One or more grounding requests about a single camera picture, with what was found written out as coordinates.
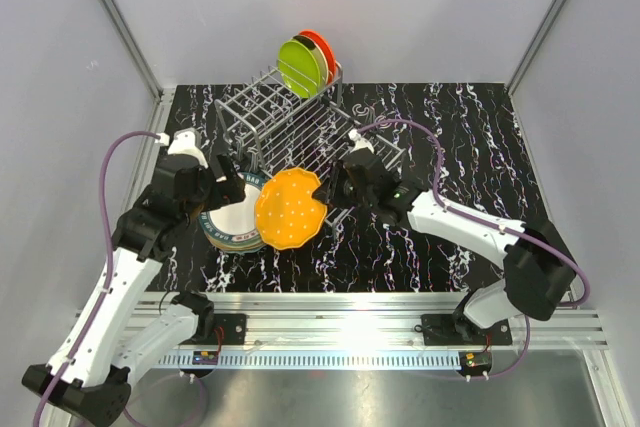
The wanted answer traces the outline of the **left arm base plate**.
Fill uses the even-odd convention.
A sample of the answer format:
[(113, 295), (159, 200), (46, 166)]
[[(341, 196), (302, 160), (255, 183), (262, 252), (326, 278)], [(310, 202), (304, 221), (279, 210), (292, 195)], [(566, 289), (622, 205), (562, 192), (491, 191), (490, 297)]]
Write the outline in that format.
[(246, 314), (223, 313), (215, 316), (214, 331), (204, 340), (188, 339), (181, 345), (212, 347), (221, 339), (222, 346), (241, 346), (245, 343), (247, 332)]

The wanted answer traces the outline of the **yellow dotted scalloped plate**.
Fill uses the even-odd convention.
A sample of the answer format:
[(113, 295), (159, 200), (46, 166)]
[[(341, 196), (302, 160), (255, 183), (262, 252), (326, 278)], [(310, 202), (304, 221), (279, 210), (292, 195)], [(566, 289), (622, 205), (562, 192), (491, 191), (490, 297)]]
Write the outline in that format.
[(312, 197), (318, 176), (300, 167), (282, 170), (266, 182), (255, 203), (255, 225), (263, 242), (277, 250), (297, 249), (320, 230), (328, 207)]

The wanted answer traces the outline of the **orange red plate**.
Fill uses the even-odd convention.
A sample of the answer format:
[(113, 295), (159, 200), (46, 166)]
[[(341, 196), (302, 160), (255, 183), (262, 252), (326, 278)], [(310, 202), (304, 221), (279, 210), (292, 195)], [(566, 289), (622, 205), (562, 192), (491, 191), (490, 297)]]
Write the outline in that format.
[(336, 74), (337, 64), (336, 58), (331, 49), (330, 44), (326, 41), (326, 39), (321, 36), (319, 33), (313, 30), (302, 30), (299, 32), (300, 35), (312, 40), (315, 45), (320, 49), (327, 64), (327, 84), (330, 84), (334, 80), (334, 76)]

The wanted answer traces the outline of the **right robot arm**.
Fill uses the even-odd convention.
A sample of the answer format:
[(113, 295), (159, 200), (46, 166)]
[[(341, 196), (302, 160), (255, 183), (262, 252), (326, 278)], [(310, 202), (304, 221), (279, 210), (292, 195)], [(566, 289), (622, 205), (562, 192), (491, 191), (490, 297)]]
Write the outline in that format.
[(576, 277), (573, 258), (549, 220), (528, 226), (448, 203), (434, 190), (400, 179), (368, 148), (335, 161), (312, 196), (335, 208), (364, 208), (386, 224), (447, 240), (502, 269), (500, 280), (466, 294), (452, 313), (422, 317), (417, 330), (428, 345), (478, 345), (487, 336), (501, 345), (507, 319), (549, 320)]

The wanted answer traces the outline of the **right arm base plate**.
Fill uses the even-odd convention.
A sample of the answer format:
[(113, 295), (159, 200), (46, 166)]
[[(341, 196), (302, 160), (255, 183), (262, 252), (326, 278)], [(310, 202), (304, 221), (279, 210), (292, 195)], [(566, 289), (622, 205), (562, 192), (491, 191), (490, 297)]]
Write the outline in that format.
[(510, 346), (513, 342), (507, 320), (481, 329), (452, 314), (423, 314), (413, 330), (425, 346)]

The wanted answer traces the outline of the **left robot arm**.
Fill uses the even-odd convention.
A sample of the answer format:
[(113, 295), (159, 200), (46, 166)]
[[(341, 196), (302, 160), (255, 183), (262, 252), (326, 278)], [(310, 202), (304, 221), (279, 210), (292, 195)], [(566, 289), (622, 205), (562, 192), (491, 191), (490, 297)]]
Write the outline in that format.
[(142, 332), (121, 341), (141, 295), (198, 215), (244, 198), (245, 182), (228, 156), (207, 165), (192, 154), (163, 157), (133, 207), (108, 231), (103, 273), (76, 325), (48, 362), (26, 369), (22, 385), (42, 405), (93, 426), (112, 425), (163, 355), (183, 341), (203, 344), (217, 334), (213, 302), (181, 292)]

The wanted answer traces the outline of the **lime green plate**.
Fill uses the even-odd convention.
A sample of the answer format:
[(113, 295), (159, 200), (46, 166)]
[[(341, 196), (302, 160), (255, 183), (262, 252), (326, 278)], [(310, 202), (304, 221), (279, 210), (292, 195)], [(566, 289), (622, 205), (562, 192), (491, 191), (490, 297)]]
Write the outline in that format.
[(300, 98), (315, 96), (321, 87), (322, 75), (318, 60), (307, 42), (296, 38), (279, 49), (277, 68), (286, 86)]

